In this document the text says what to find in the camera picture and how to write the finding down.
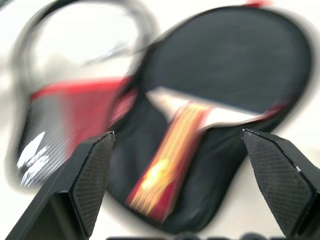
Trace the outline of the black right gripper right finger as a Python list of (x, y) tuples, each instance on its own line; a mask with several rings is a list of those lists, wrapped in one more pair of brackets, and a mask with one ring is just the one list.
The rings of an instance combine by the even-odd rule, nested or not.
[(243, 129), (259, 190), (288, 239), (320, 240), (320, 168), (289, 140)]

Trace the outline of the black round tray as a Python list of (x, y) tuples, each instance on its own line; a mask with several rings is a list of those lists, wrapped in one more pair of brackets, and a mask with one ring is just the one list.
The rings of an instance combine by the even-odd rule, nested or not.
[(218, 175), (222, 184), (213, 186), (204, 207), (194, 207), (192, 215), (182, 209), (184, 200), (181, 197), (177, 198), (176, 207), (162, 222), (131, 209), (126, 200), (150, 164), (168, 128), (168, 121), (148, 102), (142, 89), (151, 58), (162, 41), (176, 28), (202, 13), (227, 7), (275, 12), (295, 23), (309, 43), (312, 65), (304, 89), (283, 111), (262, 122), (241, 125), (238, 134), (243, 128), (267, 133), (273, 131), (302, 97), (312, 74), (313, 49), (306, 30), (297, 20), (278, 11), (254, 5), (224, 6), (196, 14), (152, 41), (151, 21), (140, 14), (136, 23), (142, 33), (138, 42), (143, 54), (131, 67), (128, 78), (112, 83), (53, 84), (27, 97), (26, 116), (22, 120), (16, 151), (16, 166), (22, 173), (22, 184), (30, 186), (44, 182), (70, 157), (80, 142), (91, 136), (114, 131), (116, 137), (106, 187), (109, 194), (144, 221), (165, 232), (202, 230), (216, 215), (235, 173), (246, 158), (247, 152), (238, 134), (234, 137), (230, 172)]

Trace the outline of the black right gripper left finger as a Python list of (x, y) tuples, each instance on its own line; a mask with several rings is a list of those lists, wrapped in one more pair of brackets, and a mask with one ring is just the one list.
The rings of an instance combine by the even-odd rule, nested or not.
[(115, 134), (77, 146), (42, 185), (8, 240), (89, 240), (107, 187)]

